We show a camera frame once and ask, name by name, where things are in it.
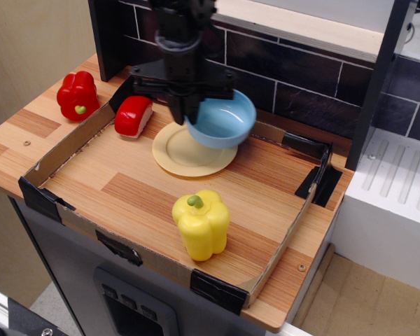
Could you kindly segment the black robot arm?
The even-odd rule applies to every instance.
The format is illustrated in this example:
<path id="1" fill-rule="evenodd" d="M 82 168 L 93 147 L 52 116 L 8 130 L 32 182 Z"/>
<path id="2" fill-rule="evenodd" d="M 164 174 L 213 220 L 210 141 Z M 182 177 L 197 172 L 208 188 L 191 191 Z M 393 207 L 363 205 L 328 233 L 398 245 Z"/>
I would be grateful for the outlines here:
<path id="1" fill-rule="evenodd" d="M 157 18 L 155 42 L 162 59 L 132 67 L 134 92 L 167 102 L 174 121 L 197 122 L 208 98 L 232 99 L 235 75 L 206 59 L 204 32 L 213 30 L 215 1 L 150 1 Z"/>

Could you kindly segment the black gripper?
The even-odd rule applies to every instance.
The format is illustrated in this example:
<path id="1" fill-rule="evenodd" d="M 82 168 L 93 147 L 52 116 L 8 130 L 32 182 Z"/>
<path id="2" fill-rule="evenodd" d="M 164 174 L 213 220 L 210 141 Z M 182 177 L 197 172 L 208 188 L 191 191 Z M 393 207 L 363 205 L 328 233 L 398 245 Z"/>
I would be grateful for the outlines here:
<path id="1" fill-rule="evenodd" d="M 183 125 L 184 116 L 194 125 L 205 99 L 232 99 L 235 75 L 206 59 L 203 32 L 192 31 L 185 40 L 155 31 L 162 52 L 158 61 L 133 66 L 130 74 L 137 95 L 165 99 L 174 122 Z"/>

